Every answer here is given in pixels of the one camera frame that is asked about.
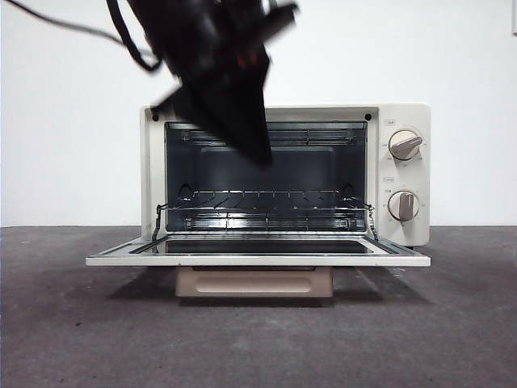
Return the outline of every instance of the control panel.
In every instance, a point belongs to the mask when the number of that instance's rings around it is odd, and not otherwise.
[[[424,103],[379,109],[377,229],[407,247],[429,241],[431,111]]]

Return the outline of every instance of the wire rack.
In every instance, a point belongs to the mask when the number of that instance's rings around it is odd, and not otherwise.
[[[371,206],[338,190],[180,190],[166,206],[185,230],[365,231]]]
[[[367,204],[339,190],[208,190],[181,194],[169,210],[361,211]]]

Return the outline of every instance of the temperature knob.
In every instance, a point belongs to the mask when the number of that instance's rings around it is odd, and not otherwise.
[[[418,152],[423,139],[409,129],[403,129],[389,139],[389,152],[399,160],[410,160]]]
[[[418,198],[412,192],[396,192],[389,198],[388,208],[398,221],[411,221],[418,213]]]

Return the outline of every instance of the concrete floor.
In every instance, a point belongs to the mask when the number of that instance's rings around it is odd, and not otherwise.
[[[2,386],[517,386],[517,227],[434,228],[430,268],[344,268],[318,301],[180,301],[86,268],[136,227],[2,230]]]

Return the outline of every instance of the timer knob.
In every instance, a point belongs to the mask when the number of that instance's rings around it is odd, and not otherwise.
[[[416,217],[419,207],[418,198],[412,192],[396,192],[388,201],[391,215],[398,221],[411,221]]]
[[[394,133],[391,139],[389,139],[389,152],[391,152],[391,155],[396,159],[410,160],[417,154],[422,142],[423,139],[421,136],[409,129],[403,129],[402,131]]]

